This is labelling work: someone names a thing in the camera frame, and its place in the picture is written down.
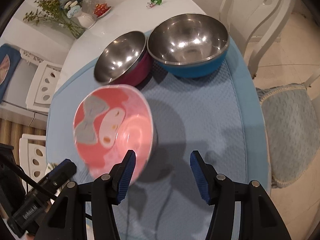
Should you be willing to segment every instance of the blue gripper pad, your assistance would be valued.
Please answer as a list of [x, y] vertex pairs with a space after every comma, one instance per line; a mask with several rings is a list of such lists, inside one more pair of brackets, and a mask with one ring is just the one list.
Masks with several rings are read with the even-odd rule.
[[116, 198], [118, 203], [124, 200], [125, 195], [127, 194], [130, 180], [131, 180], [135, 166], [136, 166], [136, 154], [134, 151], [131, 150], [131, 156], [127, 162], [127, 165], [124, 168], [121, 179], [119, 180], [118, 195]]
[[190, 166], [193, 172], [193, 176], [195, 177], [201, 198], [209, 204], [210, 195], [209, 195], [209, 184], [200, 168], [200, 165], [196, 159], [196, 155], [194, 152], [190, 155]]

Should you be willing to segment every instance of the bowl rim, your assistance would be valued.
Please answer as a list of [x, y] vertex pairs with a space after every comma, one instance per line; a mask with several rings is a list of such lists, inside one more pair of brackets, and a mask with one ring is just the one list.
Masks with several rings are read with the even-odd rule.
[[[97, 66], [97, 64], [98, 64], [98, 62], [99, 62], [99, 59], [101, 58], [101, 55], [105, 52], [105, 50], [108, 48], [108, 46], [109, 46], [111, 43], [113, 43], [116, 39], [119, 39], [120, 37], [122, 37], [122, 36], [124, 36], [124, 35], [126, 35], [126, 34], [128, 34], [128, 33], [135, 33], [135, 32], [137, 32], [137, 33], [142, 33], [143, 36], [144, 36], [143, 49], [142, 49], [142, 51], [140, 52], [140, 54], [139, 54], [139, 56], [137, 57], [137, 59], [136, 59], [126, 70], [124, 70], [120, 75], [118, 75], [118, 76], [115, 77], [115, 78], [112, 78], [110, 81], [98, 81], [97, 78], [96, 78], [96, 66]], [[144, 56], [145, 53], [147, 52], [147, 40], [148, 40], [147, 37], [146, 37], [145, 34], [144, 34], [143, 32], [141, 32], [141, 31], [129, 31], [129, 32], [126, 32], [126, 33], [120, 35], [119, 37], [115, 38], [115, 39], [114, 39], [113, 41], [111, 41], [111, 42], [105, 47], [105, 49], [101, 52], [101, 54], [100, 54], [100, 56], [99, 56], [96, 64], [94, 65], [94, 70], [93, 70], [94, 79], [95, 79], [98, 83], [100, 83], [100, 84], [112, 85], [113, 82], [115, 82], [115, 81], [116, 81], [119, 77], [121, 77], [123, 74], [125, 74], [125, 73], [126, 73], [126, 74], [130, 73], [130, 72], [138, 65], [138, 63], [142, 60], [143, 56]]]
[[129, 89], [129, 90], [132, 90], [133, 92], [135, 92], [140, 98], [141, 100], [143, 101], [143, 103], [145, 104], [146, 108], [147, 108], [147, 111], [148, 111], [148, 114], [149, 114], [149, 118], [150, 118], [150, 124], [151, 124], [151, 143], [150, 143], [150, 148], [149, 148], [149, 153], [148, 153], [148, 157], [146, 158], [146, 162], [141, 170], [141, 172], [143, 172], [145, 166], [147, 165], [149, 159], [150, 159], [150, 156], [151, 156], [151, 152], [152, 152], [152, 148], [153, 148], [153, 144], [154, 144], [154, 140], [155, 140], [155, 124], [154, 124], [154, 121], [153, 121], [153, 117], [152, 117], [152, 112], [151, 112], [151, 108], [150, 108], [150, 105], [147, 101], [147, 99], [145, 98], [145, 96], [142, 94], [142, 92], [137, 89], [136, 87], [133, 87], [133, 86], [130, 86], [130, 85], [126, 85], [126, 84], [118, 84], [118, 85], [105, 85], [105, 86], [101, 86], [101, 87], [98, 87], [96, 89], [94, 89], [93, 91], [91, 91], [82, 101], [81, 103], [78, 105], [77, 107], [77, 110], [75, 112], [75, 115], [73, 117], [73, 122], [72, 122], [72, 134], [73, 134], [73, 142], [74, 142], [74, 145], [75, 145], [75, 148], [76, 148], [76, 151], [78, 153], [78, 156], [80, 157], [80, 159], [82, 159], [85, 163], [86, 161], [80, 156], [79, 154], [79, 151], [78, 151], [78, 147], [76, 145], [76, 136], [75, 136], [75, 118], [76, 118], [76, 115], [78, 113], [78, 110], [80, 108], [80, 106], [83, 104], [83, 102], [90, 96], [92, 95], [94, 92], [98, 91], [98, 90], [101, 90], [101, 89], [108, 89], [108, 88], [125, 88], [125, 89]]
[[[172, 18], [174, 18], [174, 17], [177, 17], [177, 16], [188, 15], [188, 14], [204, 15], [204, 16], [210, 17], [210, 18], [218, 21], [219, 23], [221, 23], [221, 24], [224, 26], [224, 28], [226, 29], [227, 34], [228, 34], [227, 43], [226, 43], [226, 44], [223, 46], [223, 48], [220, 49], [220, 51], [218, 51], [217, 53], [215, 53], [215, 54], [213, 54], [213, 55], [211, 55], [211, 56], [209, 56], [209, 57], [207, 57], [207, 58], [204, 58], [204, 59], [201, 59], [201, 60], [197, 60], [197, 61], [192, 62], [192, 63], [187, 63], [187, 62], [171, 62], [171, 61], [162, 60], [162, 59], [158, 58], [157, 56], [155, 56], [155, 55], [150, 51], [150, 49], [149, 49], [149, 38], [150, 38], [151, 34], [154, 32], [154, 30], [155, 30], [159, 25], [161, 25], [162, 23], [166, 22], [167, 20], [170, 20], [170, 19], [172, 19]], [[229, 34], [229, 31], [228, 31], [228, 29], [225, 27], [225, 25], [224, 25], [222, 22], [220, 22], [219, 20], [217, 20], [216, 18], [213, 18], [213, 17], [211, 17], [211, 16], [209, 16], [209, 15], [207, 15], [207, 14], [203, 14], [203, 13], [182, 13], [182, 14], [178, 14], [178, 15], [172, 16], [172, 17], [164, 20], [163, 22], [159, 23], [159, 24], [151, 31], [150, 35], [148, 36], [148, 40], [147, 40], [147, 50], [148, 50], [148, 53], [151, 55], [151, 57], [153, 57], [155, 60], [157, 60], [157, 61], [159, 61], [159, 62], [161, 62], [161, 63], [163, 63], [163, 64], [172, 65], [173, 67], [176, 67], [176, 66], [187, 66], [187, 65], [194, 65], [194, 64], [198, 64], [198, 63], [203, 63], [203, 62], [206, 62], [206, 61], [208, 61], [208, 60], [210, 60], [210, 59], [216, 58], [216, 57], [222, 55], [222, 54], [227, 50], [227, 48], [229, 47], [229, 44], [230, 44], [230, 34]]]

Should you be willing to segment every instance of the bowl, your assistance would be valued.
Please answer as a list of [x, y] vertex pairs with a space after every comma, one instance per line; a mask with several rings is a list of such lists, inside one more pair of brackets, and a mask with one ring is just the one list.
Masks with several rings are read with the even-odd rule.
[[217, 70], [228, 50], [225, 26], [205, 14], [188, 13], [160, 23], [151, 32], [149, 54], [168, 72], [186, 78]]
[[128, 150], [134, 150], [133, 183], [156, 143], [150, 107], [142, 93], [129, 85], [109, 85], [91, 92], [76, 111], [73, 129], [78, 154], [93, 178], [109, 173]]
[[144, 33], [139, 31], [116, 38], [101, 53], [94, 67], [95, 80], [102, 85], [141, 83], [152, 66], [146, 43]]

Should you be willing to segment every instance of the blue bowl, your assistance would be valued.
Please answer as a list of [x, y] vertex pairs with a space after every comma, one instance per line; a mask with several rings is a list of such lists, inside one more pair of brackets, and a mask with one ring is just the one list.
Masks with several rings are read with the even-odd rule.
[[197, 78], [221, 66], [229, 39], [227, 29], [218, 20], [204, 14], [181, 14], [151, 32], [147, 49], [173, 75]]

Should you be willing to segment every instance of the red wrapped object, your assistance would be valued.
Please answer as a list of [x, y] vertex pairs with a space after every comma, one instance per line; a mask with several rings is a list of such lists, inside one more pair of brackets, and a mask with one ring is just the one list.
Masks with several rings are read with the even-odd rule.
[[103, 14], [105, 14], [110, 8], [111, 8], [111, 6], [108, 7], [107, 3], [103, 3], [103, 4], [98, 3], [96, 5], [96, 9], [94, 10], [93, 14], [95, 14], [99, 18]]

